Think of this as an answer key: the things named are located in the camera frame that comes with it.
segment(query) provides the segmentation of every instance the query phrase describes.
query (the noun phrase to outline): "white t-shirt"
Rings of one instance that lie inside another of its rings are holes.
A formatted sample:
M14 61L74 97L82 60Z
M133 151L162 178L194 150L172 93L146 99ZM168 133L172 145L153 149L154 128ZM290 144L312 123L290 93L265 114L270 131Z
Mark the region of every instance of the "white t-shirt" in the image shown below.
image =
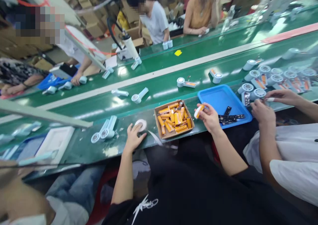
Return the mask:
M67 29L75 36L75 38L78 39L78 41L82 42L84 47L92 48L92 49L95 49L95 50L99 51L99 49L90 40L88 40L83 35L83 33L81 33L75 27L66 25L65 26L65 30L67 30ZM60 47L69 57L74 58L80 64L82 64L83 60L84 60L84 57L85 57L84 53L81 52L81 50L79 48L77 48L77 46L67 36L62 35L61 38L60 38L60 41L61 41L60 44L57 44L57 46ZM94 55L96 56L96 58L99 61L105 61L106 60L105 55L100 53L100 52L94 51Z
M318 123L280 126L276 143L283 160L269 164L275 180L294 196L318 206ZM247 162L262 173L259 131L244 148Z
M163 31L168 28L169 24L165 10L160 3L158 1L154 2L150 18L141 15L140 20L148 29L153 44L162 43L165 36Z
M56 215L51 225L85 225L89 219L88 212L79 204L62 202L48 196L46 198ZM47 225L44 214L17 219L11 223L5 221L0 225Z

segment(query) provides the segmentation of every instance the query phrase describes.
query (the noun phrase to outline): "white tube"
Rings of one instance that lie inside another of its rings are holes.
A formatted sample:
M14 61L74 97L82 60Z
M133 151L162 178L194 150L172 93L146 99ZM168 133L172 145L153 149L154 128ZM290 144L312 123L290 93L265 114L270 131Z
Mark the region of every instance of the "white tube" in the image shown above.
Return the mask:
M136 50L136 47L133 45L131 37L129 37L127 40L123 40L123 42L133 59L136 59L137 57L139 57L139 54Z
M259 71L257 71L257 70L251 70L251 71L247 74L247 76L245 76L244 80L247 81L247 82L249 82L249 81L251 81L251 80L254 79L254 78L258 78L260 75L261 75L261 74L260 74Z

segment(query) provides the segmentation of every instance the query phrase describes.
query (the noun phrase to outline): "cardboard box stack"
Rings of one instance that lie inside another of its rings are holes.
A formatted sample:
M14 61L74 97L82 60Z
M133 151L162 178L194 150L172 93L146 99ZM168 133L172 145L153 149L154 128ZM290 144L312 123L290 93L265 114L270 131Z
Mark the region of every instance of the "cardboard box stack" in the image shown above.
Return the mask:
M38 49L47 51L52 49L49 44L43 44L39 37L18 37L15 29L10 26L0 29L0 57L21 59L36 55Z

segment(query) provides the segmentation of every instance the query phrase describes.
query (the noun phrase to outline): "orange battery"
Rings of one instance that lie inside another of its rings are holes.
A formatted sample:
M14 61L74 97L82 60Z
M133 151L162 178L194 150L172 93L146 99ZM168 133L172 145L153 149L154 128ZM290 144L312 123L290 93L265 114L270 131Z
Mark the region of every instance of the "orange battery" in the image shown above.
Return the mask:
M188 125L188 128L191 128L191 119L190 118L186 119L186 124Z
M170 112L170 109L166 108L166 109L160 110L158 113L159 114L164 114L164 113L169 113L169 112Z
M163 123L163 120L162 120L162 118L160 116L158 116L158 121L159 121L161 126L165 126L164 123Z
M171 126L175 126L175 124L172 121L170 121L169 119L166 119L166 122L169 123Z
M184 130L184 129L188 129L188 127L186 126L186 125L184 125L184 126L180 126L180 127L176 127L175 128L175 130L176 130L176 132L178 132L178 131L182 131L182 130Z
M170 113L165 113L160 115L161 118L170 118Z
M177 134L183 133L183 132L185 132L187 130L188 130L188 127L186 129L181 130L181 131L178 131Z
M178 113L173 114L174 118L175 118L175 125L179 125L179 121L178 121Z
M166 126L168 132L172 132L172 128L167 122L165 122L165 126Z
M185 116L185 108L182 107L181 108L181 119L183 119L184 116Z
M162 135L165 135L165 134L166 134L165 126L161 126L161 134L162 134Z
M179 107L179 103L175 103L175 104L172 104L172 105L169 105L168 108L171 109L171 108L177 108Z
M172 122L175 122L175 116L173 115L173 110L170 110L170 119Z
M181 112L177 113L177 119L178 119L178 124L180 125L182 123Z

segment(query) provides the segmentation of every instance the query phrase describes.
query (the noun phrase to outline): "hand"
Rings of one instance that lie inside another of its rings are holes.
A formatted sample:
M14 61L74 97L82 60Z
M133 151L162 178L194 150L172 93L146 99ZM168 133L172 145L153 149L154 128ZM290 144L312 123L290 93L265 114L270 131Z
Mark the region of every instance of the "hand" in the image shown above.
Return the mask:
M17 162L13 160L0 160L0 167L16 166ZM18 168L0 169L0 189L8 186L18 176Z
M260 125L276 127L276 115L272 108L266 106L261 100L256 99L251 103L252 114Z
M294 93L290 89L270 91L266 94L264 100L267 100L268 98L274 98L274 102L280 102L295 107L300 106L304 103L304 101L306 101L303 97Z
M200 112L199 119L203 121L206 129L210 133L216 132L217 130L222 130L216 110L210 104L203 103L203 105L207 108Z
M135 125L132 128L133 124L130 124L127 128L128 138L126 141L126 145L124 148L124 152L132 153L142 142L142 140L147 136L147 133L141 135L141 137L137 136L139 129L142 127L141 124Z
M200 29L197 29L197 34L198 35L204 35L205 34L205 31L207 30L208 28L207 27L201 27Z
M7 95L14 95L18 92L25 90L26 87L23 84L19 84L17 86L13 86L7 89Z
M76 75L72 78L71 83L74 86L79 86L80 85L80 78L83 76L83 73L80 71L77 71Z

